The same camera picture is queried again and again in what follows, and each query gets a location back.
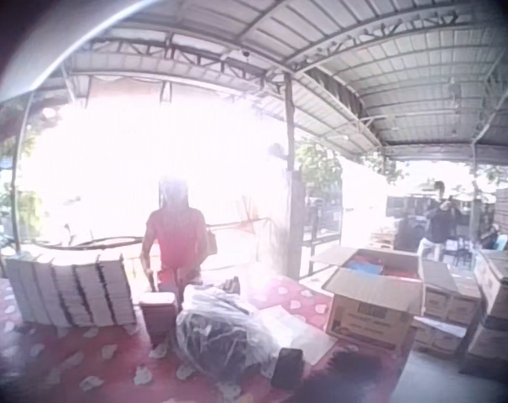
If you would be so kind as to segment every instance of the table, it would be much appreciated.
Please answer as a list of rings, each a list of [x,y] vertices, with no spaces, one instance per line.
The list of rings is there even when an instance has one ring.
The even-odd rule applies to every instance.
[[[309,290],[289,278],[259,270],[242,270],[243,295],[259,309],[282,305],[289,313],[314,327],[323,328],[327,322],[331,297]],[[14,381],[30,397],[43,402],[74,403],[79,401],[114,401],[143,403],[222,401],[221,392],[206,376],[194,374],[187,380],[177,378],[180,360],[171,352],[161,359],[151,358],[149,337],[137,310],[137,327],[101,327],[98,329],[57,329],[36,325],[23,328],[21,316],[7,280],[0,280],[0,374],[2,382]],[[332,352],[354,345],[360,353],[380,357],[382,380],[372,390],[372,401],[388,401],[405,366],[411,349],[413,334],[401,353],[380,351],[360,343],[339,341],[315,368],[321,369]],[[114,350],[110,359],[102,356],[103,348]],[[151,373],[152,380],[136,385],[137,368]],[[84,391],[81,382],[96,377],[102,384]],[[243,397],[239,402],[279,402],[286,398],[280,390],[273,390],[261,375],[246,379],[241,385]]]

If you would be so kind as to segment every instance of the person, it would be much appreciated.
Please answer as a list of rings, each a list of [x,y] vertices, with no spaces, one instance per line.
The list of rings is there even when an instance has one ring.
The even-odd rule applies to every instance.
[[[446,189],[442,181],[436,181],[434,189],[437,194],[425,212],[428,222],[417,253],[424,259],[432,257],[433,260],[442,262],[446,241],[457,225],[458,210],[451,200],[444,199]]]
[[[186,285],[199,283],[200,266],[208,256],[207,226],[202,212],[188,204],[186,182],[173,179],[161,185],[161,208],[149,215],[140,260],[152,291],[181,294]],[[160,248],[157,284],[150,259],[155,240]]]

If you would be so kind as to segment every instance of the plastic bag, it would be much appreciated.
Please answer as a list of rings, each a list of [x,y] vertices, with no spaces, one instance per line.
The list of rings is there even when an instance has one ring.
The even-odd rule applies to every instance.
[[[276,359],[279,347],[253,309],[218,288],[189,285],[177,317],[179,356],[218,381],[239,382]]]

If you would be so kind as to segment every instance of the metal roof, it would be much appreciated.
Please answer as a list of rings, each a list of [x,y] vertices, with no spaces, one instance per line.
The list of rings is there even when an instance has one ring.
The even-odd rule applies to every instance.
[[[40,91],[197,82],[283,120],[283,72],[298,129],[345,156],[466,160],[474,143],[508,164],[508,30],[469,0],[169,0],[90,39]]]

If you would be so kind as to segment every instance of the stack of books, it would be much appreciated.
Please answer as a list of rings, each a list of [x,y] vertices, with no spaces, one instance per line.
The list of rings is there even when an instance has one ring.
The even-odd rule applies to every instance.
[[[6,271],[26,322],[58,327],[136,323],[118,252],[26,252],[7,259]]]

